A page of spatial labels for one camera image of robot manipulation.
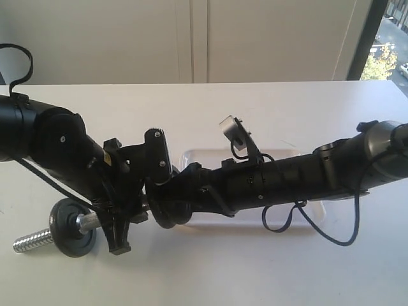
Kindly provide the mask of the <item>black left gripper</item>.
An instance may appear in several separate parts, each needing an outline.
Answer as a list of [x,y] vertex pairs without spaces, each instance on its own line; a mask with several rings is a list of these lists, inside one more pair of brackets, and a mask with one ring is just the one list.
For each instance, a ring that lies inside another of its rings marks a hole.
[[120,153],[121,148],[120,141],[111,138],[104,141],[92,157],[92,174],[96,177],[98,190],[92,204],[102,213],[101,227],[112,254],[130,252],[129,223],[149,219],[143,203],[145,179],[132,171],[130,162]]

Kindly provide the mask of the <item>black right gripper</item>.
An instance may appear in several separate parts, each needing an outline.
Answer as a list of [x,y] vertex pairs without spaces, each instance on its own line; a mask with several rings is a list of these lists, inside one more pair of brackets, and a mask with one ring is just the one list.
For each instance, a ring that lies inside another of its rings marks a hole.
[[211,172],[200,163],[192,163],[174,176],[171,184],[177,190],[177,202],[190,204],[192,216],[194,213],[211,213],[234,217],[236,210],[227,203]]

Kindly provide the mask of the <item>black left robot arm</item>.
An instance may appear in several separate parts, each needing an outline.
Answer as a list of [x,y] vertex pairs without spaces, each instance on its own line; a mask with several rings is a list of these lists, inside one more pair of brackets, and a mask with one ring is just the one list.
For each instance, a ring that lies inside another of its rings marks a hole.
[[18,238],[17,253],[54,244],[65,255],[90,253],[102,230],[108,250],[131,250],[131,223],[147,220],[143,208],[142,146],[112,138],[97,144],[81,116],[23,94],[1,97],[1,160],[14,160],[63,195],[48,227]]

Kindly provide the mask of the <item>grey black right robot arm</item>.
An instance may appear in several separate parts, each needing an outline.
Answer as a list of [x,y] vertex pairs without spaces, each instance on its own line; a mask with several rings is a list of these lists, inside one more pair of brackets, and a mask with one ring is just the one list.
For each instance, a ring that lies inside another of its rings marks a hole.
[[407,178],[406,124],[362,122],[352,138],[271,161],[241,124],[235,130],[231,143],[246,149],[245,161],[227,159],[214,170],[192,163],[160,185],[147,179],[149,207],[161,227],[185,224],[195,213],[234,217],[259,207],[343,200]]

